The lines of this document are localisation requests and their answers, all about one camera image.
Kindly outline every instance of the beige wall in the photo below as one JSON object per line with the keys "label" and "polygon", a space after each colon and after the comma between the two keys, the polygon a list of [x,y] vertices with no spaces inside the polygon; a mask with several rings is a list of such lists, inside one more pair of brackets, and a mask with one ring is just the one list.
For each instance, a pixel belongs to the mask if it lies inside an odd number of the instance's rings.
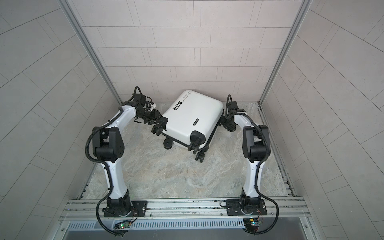
{"label": "beige wall", "polygon": [[258,101],[301,1],[70,0],[123,100]]}
{"label": "beige wall", "polygon": [[1,239],[48,236],[116,105],[56,0],[0,1]]}
{"label": "beige wall", "polygon": [[314,0],[262,106],[329,240],[384,237],[383,15],[381,0]]}

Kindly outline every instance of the gray metal surface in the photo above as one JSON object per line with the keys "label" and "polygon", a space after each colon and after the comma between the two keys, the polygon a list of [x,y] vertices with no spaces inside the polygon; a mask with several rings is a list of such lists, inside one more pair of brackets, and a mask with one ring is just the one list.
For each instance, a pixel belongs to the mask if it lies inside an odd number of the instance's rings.
{"label": "gray metal surface", "polygon": [[75,31],[77,37],[79,37],[81,44],[84,46],[85,50],[87,51],[89,57],[91,58],[93,64],[95,65],[97,71],[100,73],[100,76],[103,78],[105,83],[107,84],[109,90],[112,92],[113,96],[116,98],[119,104],[122,103],[120,96],[116,92],[116,89],[112,85],[112,82],[110,78],[107,75],[107,72],[105,71],[104,67],[101,65],[101,61],[97,57],[93,47],[91,46],[88,38],[86,37],[82,27],[80,26],[80,23],[77,21],[71,7],[69,6],[67,0],[57,0],[59,3],[61,9],[63,10],[65,16],[67,17],[68,21],[70,22],[73,30]]}
{"label": "gray metal surface", "polygon": [[311,1],[312,0],[303,0],[303,2],[301,3],[300,9],[297,12],[297,15],[296,15],[296,18],[292,24],[291,30],[288,33],[288,37],[285,40],[285,43],[283,45],[283,48],[281,49],[280,55],[277,58],[277,62],[275,64],[275,66],[273,67],[271,76],[269,77],[269,80],[268,80],[268,82],[265,86],[265,89],[263,91],[263,94],[260,98],[260,101],[259,101],[260,105],[262,105],[263,102],[265,101],[265,98],[268,94],[268,91],[271,88],[272,83],[273,83],[274,79],[276,78],[276,75],[279,72],[279,69],[283,63],[283,60],[284,60],[285,56],[287,55],[289,48],[292,45],[293,39],[295,38],[297,31],[299,30],[300,25],[303,22],[304,17],[305,17],[305,15],[306,15],[309,7],[310,7]]}
{"label": "gray metal surface", "polygon": [[[271,224],[273,218],[264,220],[263,225],[266,227]],[[104,230],[82,231],[82,230],[67,230],[65,240],[80,240],[80,239],[115,239],[112,234]],[[241,229],[229,228],[210,228],[210,229],[158,229],[158,230],[130,230],[123,239],[183,239],[183,240],[226,240],[226,239],[285,239],[285,240],[306,240],[306,234],[299,217],[280,217],[275,227],[262,235],[253,236],[245,233]]]}

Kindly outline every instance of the stone textured floor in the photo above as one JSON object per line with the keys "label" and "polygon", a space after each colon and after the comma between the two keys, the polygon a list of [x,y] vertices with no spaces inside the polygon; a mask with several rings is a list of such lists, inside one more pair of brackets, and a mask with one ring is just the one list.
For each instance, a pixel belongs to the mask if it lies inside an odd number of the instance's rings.
{"label": "stone textured floor", "polygon": [[[239,103],[261,124],[255,103]],[[164,113],[169,104],[158,104]],[[125,152],[122,157],[123,175],[130,197],[195,198],[238,197],[245,182],[247,159],[242,153],[243,131],[237,127],[228,132],[218,127],[203,163],[186,149],[163,147],[164,136],[151,133],[152,126],[131,121],[122,131]],[[260,191],[266,196],[286,196],[280,170],[273,153],[265,163]],[[104,171],[99,164],[91,178],[84,199],[100,199],[107,193]]]}

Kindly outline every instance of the metal corner post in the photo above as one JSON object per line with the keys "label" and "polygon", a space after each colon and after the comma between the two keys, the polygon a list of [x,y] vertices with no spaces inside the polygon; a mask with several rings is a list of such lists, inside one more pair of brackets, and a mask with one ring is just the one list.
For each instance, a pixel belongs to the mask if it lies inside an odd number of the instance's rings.
{"label": "metal corner post", "polygon": [[117,93],[116,89],[114,88],[111,79],[109,78],[107,72],[105,71],[104,67],[101,64],[101,61],[97,57],[93,47],[91,46],[88,38],[86,37],[82,27],[80,26],[79,22],[77,21],[70,5],[68,4],[67,0],[57,0],[59,3],[61,9],[63,10],[65,16],[67,17],[68,21],[70,22],[73,30],[75,31],[76,35],[79,37],[80,42],[84,46],[85,50],[87,51],[89,57],[91,58],[93,64],[95,65],[97,71],[100,73],[100,76],[103,78],[105,83],[107,84],[109,90],[112,92],[115,99],[118,101],[119,104],[122,103],[121,98],[119,94]]}
{"label": "metal corner post", "polygon": [[295,20],[293,22],[291,30],[288,33],[288,37],[285,40],[285,43],[284,43],[284,45],[283,45],[283,47],[281,49],[280,55],[279,55],[275,65],[273,67],[271,76],[269,77],[268,82],[266,83],[265,89],[263,91],[263,94],[262,94],[262,96],[260,98],[260,101],[259,101],[259,105],[260,106],[263,105],[263,103],[265,101],[265,98],[266,98],[269,90],[271,89],[272,83],[275,80],[281,65],[283,64],[284,58],[287,55],[288,50],[289,50],[289,48],[291,47],[291,45],[293,43],[293,40],[295,39],[295,36],[296,36],[296,34],[297,34],[297,32],[298,32],[298,30],[300,28],[301,23],[304,20],[304,17],[305,17],[305,15],[306,15],[306,13],[307,13],[307,11],[309,9],[309,6],[310,6],[311,2],[312,2],[312,0],[303,0],[303,2],[301,3],[301,6],[299,8],[299,11],[297,12],[297,15],[296,15],[296,18],[295,18]]}

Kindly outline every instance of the suitcase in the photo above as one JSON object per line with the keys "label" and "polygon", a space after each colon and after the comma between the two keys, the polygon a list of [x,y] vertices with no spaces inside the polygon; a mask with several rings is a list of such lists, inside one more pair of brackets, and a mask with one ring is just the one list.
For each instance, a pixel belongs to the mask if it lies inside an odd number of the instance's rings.
{"label": "suitcase", "polygon": [[219,125],[223,115],[223,104],[192,90],[184,91],[172,106],[160,117],[152,133],[164,135],[164,148],[173,144],[193,150],[195,160],[204,160],[204,152]]}

